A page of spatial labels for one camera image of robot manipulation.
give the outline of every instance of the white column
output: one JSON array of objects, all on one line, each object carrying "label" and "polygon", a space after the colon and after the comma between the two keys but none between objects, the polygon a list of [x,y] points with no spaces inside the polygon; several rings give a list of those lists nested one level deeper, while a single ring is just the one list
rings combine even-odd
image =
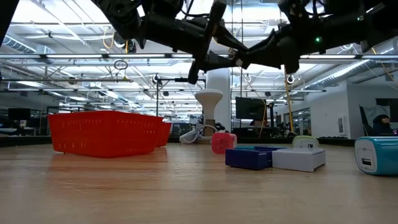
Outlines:
[{"label": "white column", "polygon": [[223,92],[223,98],[217,104],[214,115],[216,122],[231,131],[231,75],[229,68],[212,70],[206,74],[206,88]]}]

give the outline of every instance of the person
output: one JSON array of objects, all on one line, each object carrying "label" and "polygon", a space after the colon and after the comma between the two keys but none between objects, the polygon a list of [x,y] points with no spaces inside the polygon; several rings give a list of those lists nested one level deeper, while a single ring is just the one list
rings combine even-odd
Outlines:
[{"label": "person", "polygon": [[382,136],[392,134],[393,130],[390,128],[390,117],[385,114],[380,114],[373,119],[373,135]]}]

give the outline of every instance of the teal box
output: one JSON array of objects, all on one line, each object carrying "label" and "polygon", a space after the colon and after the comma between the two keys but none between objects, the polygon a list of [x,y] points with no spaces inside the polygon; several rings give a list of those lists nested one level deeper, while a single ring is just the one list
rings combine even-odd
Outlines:
[{"label": "teal box", "polygon": [[355,141],[358,168],[372,175],[398,175],[398,137],[361,137]]}]

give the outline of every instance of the red basket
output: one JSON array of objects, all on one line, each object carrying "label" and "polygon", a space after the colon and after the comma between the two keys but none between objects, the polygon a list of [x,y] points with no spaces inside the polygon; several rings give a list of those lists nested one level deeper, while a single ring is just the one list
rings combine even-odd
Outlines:
[{"label": "red basket", "polygon": [[117,111],[49,115],[54,151],[105,158],[152,152],[162,119]]},{"label": "red basket", "polygon": [[159,128],[159,132],[157,134],[156,147],[162,147],[167,145],[171,126],[172,123],[162,123],[162,125]]}]

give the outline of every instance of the wooden tabletop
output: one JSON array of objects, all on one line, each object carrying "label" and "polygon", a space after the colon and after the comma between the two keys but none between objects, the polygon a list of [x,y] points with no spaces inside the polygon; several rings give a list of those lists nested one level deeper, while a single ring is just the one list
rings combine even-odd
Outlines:
[{"label": "wooden tabletop", "polygon": [[117,159],[0,148],[0,223],[398,222],[398,179],[362,173],[353,148],[324,146],[314,173],[226,167],[209,146]]}]

